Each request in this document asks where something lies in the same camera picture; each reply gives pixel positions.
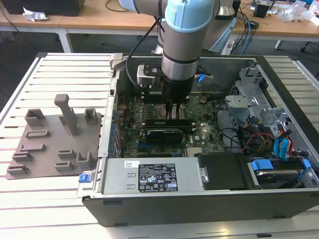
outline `wooden desk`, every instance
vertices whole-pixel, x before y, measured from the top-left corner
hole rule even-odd
[[[32,26],[32,27],[60,27],[60,21],[63,19],[63,16],[51,15],[48,20],[32,22],[26,19],[22,14],[9,14],[6,8],[0,3],[0,7],[4,11],[7,18],[15,26]],[[8,20],[5,18],[3,13],[0,11],[0,26],[11,26]]]
[[[154,23],[154,18],[135,12],[115,12],[105,7],[106,0],[85,0],[77,17],[65,16],[60,27],[97,28],[147,31]],[[111,2],[108,7],[121,10],[118,2]]]
[[[244,8],[245,4],[249,2],[251,0],[242,0],[240,6],[249,20],[259,23],[255,35],[319,37],[319,27],[308,20],[282,22],[280,16],[275,14],[266,14],[265,18],[254,17],[250,5]],[[238,21],[233,34],[242,34],[243,28],[242,22]]]
[[[256,30],[254,39],[265,40],[292,40],[292,41],[319,41],[319,27],[310,21],[294,21],[283,23],[277,15],[266,15],[265,18],[253,17],[244,4],[251,0],[242,0],[242,9],[250,20],[260,25]],[[10,15],[4,7],[3,10],[10,21],[19,31],[55,32],[59,34],[64,52],[73,52],[69,38],[70,33],[88,34],[119,34],[143,35],[154,23],[154,18],[134,12],[114,12],[106,9],[106,0],[86,0],[78,17],[50,15],[47,21],[31,22],[22,15]],[[120,9],[118,2],[112,2],[110,7]],[[15,31],[0,12],[0,31]],[[237,22],[230,41],[234,41],[244,31],[244,26]]]

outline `white table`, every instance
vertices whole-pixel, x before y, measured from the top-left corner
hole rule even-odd
[[[77,198],[77,177],[4,178],[26,125],[28,109],[60,114],[56,94],[67,93],[75,113],[104,114],[110,54],[48,54],[36,58],[0,114],[0,238],[276,238],[317,239],[319,207],[292,219],[104,228]]]

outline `black cable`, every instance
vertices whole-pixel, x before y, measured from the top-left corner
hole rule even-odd
[[[110,11],[116,11],[116,12],[127,12],[128,10],[125,10],[124,8],[122,8],[121,6],[120,6],[120,8],[122,8],[123,10],[116,10],[116,9],[112,9],[112,8],[110,8],[110,7],[108,7],[108,4],[111,2],[112,0],[108,0],[107,2],[106,2],[106,4],[105,4],[105,7],[108,9],[108,10],[110,10]]]
[[[164,44],[164,39],[163,39],[163,37],[161,35],[161,31],[163,31],[165,33],[165,30],[164,30],[163,26],[161,25],[161,20],[162,20],[162,18],[160,18],[159,23],[158,23],[158,25],[159,25],[159,27],[158,27],[158,35],[159,35],[162,43]]]
[[[318,49],[315,49],[313,46],[311,46],[310,44],[308,45],[310,48],[312,48],[313,50],[315,50],[315,51],[317,51],[317,52],[319,52],[319,50]]]
[[[22,34],[18,28],[15,27],[15,25],[9,20],[9,18],[6,16],[6,14],[4,13],[3,9],[2,9],[2,6],[0,5],[0,10],[2,12],[2,14],[4,15],[4,17],[7,19],[7,21],[11,24],[11,26],[17,31],[19,32],[20,34]],[[24,35],[23,35],[24,39],[36,50],[37,50],[37,47],[35,45],[33,45]]]
[[[159,20],[159,23],[158,23],[158,24],[159,24],[159,27],[160,27],[160,29],[165,33],[165,30],[164,30],[164,28],[163,28],[162,25],[161,25],[161,18],[159,17],[159,19],[160,19],[160,20]]]
[[[249,28],[248,28],[248,17],[246,14],[243,13],[241,7],[239,6],[239,9],[238,9],[238,13],[240,13],[242,15],[242,18],[240,18],[240,20],[243,22],[244,24],[244,32],[243,34],[241,35],[241,37],[237,40],[237,42],[235,43],[235,46],[233,47],[233,49],[231,50],[231,53],[235,51],[235,53],[237,52],[237,49],[241,46],[244,46],[246,44],[246,39],[247,39],[247,36],[248,36],[248,33],[249,33]],[[247,43],[247,47],[249,46],[249,44],[252,42],[252,38],[254,36],[254,34],[256,33],[256,29],[254,29],[254,31],[251,33],[250,37],[247,39],[248,43]]]
[[[1,88],[0,88],[0,93],[1,93],[2,95],[4,95],[5,97],[10,98],[10,96],[8,96],[7,94],[5,94],[5,93],[2,91],[2,89],[1,89]]]
[[[156,19],[156,21],[154,22],[154,24],[149,28],[149,30],[145,33],[145,35],[141,37],[141,39],[138,41],[138,43],[135,45],[135,47],[131,50],[129,56],[127,57],[127,59],[126,59],[126,61],[125,61],[125,71],[126,71],[126,74],[128,75],[128,78],[129,78],[130,82],[131,82],[133,85],[135,85],[135,86],[137,86],[137,87],[139,87],[139,88],[141,88],[141,89],[145,89],[145,88],[142,87],[142,86],[139,86],[139,85],[137,84],[137,82],[135,82],[135,81],[132,79],[132,76],[131,76],[131,74],[130,74],[130,72],[129,72],[129,68],[128,68],[128,61],[131,59],[131,57],[133,56],[134,52],[135,52],[136,49],[139,47],[139,45],[144,41],[144,39],[150,34],[150,32],[151,32],[151,31],[154,29],[154,27],[158,24],[159,20],[160,20],[160,18]]]
[[[234,143],[240,145],[240,142],[239,142],[239,141],[234,140],[233,138],[229,137],[228,135],[226,135],[226,134],[219,128],[219,125],[218,125],[218,123],[217,123],[217,116],[218,116],[218,112],[219,112],[219,110],[220,110],[220,108],[221,108],[221,105],[222,105],[223,103],[224,103],[224,101],[220,101],[219,106],[218,106],[218,108],[217,108],[217,110],[216,110],[216,116],[215,116],[216,129],[217,129],[223,136],[225,136],[226,138],[230,139],[230,141],[233,141]]]
[[[314,45],[314,46],[316,46],[316,47],[319,47],[319,45],[314,44],[312,41],[311,41],[311,42],[309,42],[309,44]]]
[[[230,150],[229,150],[229,152],[231,152],[231,150],[232,150],[233,148],[240,148],[240,149],[241,149],[241,147],[233,147],[233,139],[234,139],[234,137],[238,138],[237,135],[234,135],[234,136],[231,137],[232,140],[230,141]]]

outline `wire bundle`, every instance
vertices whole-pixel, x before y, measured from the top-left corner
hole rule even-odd
[[[243,55],[245,53],[246,49],[248,48],[249,44],[252,42],[252,39],[253,39],[253,36],[254,36],[256,30],[254,30],[254,31],[252,30],[251,24],[248,20],[248,17],[246,14],[243,13],[241,7],[239,7],[238,14],[241,14],[241,16],[237,16],[237,18],[241,22],[243,22],[245,29],[244,29],[243,34],[240,36],[240,38],[237,39],[237,42],[235,43],[235,46],[231,50],[230,53],[232,53],[234,51],[236,53],[237,49],[239,47],[243,46],[244,48],[243,48],[242,52],[240,53],[241,55]]]
[[[249,155],[250,157],[256,157],[258,156],[258,154],[269,150],[272,147],[273,141],[275,140],[271,134],[263,133],[263,132],[255,133],[248,139],[245,147],[242,149],[242,152],[244,152],[245,149],[247,149],[247,145],[251,142],[253,138],[256,138],[256,137],[261,139],[262,144],[255,152]]]
[[[279,134],[282,135],[284,134],[285,132],[280,129],[279,130]],[[292,158],[293,157],[293,148],[294,148],[294,142],[292,141],[292,139],[289,137],[289,135],[287,135],[285,137],[288,141],[289,141],[289,157]]]

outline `power supply label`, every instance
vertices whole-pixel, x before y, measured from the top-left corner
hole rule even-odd
[[[178,191],[175,164],[140,164],[139,191],[141,193]]]

